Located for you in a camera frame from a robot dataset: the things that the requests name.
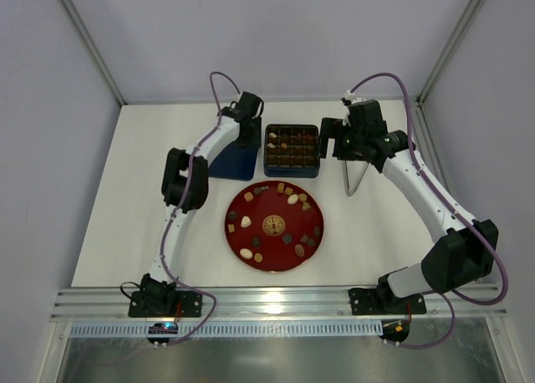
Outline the blue tin lid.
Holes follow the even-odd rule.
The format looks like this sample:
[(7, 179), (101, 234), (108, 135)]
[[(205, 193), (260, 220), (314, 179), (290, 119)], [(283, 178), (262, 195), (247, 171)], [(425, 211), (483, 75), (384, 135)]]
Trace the blue tin lid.
[(209, 166), (209, 177), (250, 181), (254, 177), (258, 148), (239, 146), (232, 142), (216, 157)]

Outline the metal tongs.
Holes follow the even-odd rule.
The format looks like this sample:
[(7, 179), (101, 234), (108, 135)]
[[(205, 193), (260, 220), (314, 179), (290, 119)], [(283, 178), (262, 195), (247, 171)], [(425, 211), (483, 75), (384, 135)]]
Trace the metal tongs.
[(364, 163), (359, 167), (357, 172), (351, 171), (351, 167), (347, 161), (342, 162), (342, 176), (344, 182), (344, 191), (347, 197), (352, 197), (359, 189), (364, 176), (369, 168), (368, 163)]

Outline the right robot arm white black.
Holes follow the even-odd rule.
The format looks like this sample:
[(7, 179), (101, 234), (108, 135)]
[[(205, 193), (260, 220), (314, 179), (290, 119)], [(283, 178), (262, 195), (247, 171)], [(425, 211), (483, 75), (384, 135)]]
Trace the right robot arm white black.
[(398, 304), (418, 294), (453, 292), (486, 277), (495, 259), (497, 226), (479, 221), (459, 205), (423, 163), (403, 130), (390, 131), (376, 100), (348, 102), (344, 119), (324, 118), (318, 154), (339, 161), (364, 161), (384, 175), (404, 195), (431, 236), (433, 246), (412, 266), (388, 273), (378, 281), (384, 304)]

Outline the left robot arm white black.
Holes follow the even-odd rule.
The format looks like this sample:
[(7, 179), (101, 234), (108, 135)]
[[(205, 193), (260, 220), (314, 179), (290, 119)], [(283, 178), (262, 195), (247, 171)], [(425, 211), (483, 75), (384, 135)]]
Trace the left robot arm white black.
[(196, 211), (205, 204), (211, 177), (250, 181), (261, 145), (264, 101), (243, 91), (219, 111), (217, 125), (186, 149), (171, 149), (161, 183), (166, 221), (151, 270), (135, 286), (131, 318), (197, 318), (206, 292), (171, 274), (172, 253), (181, 245)]

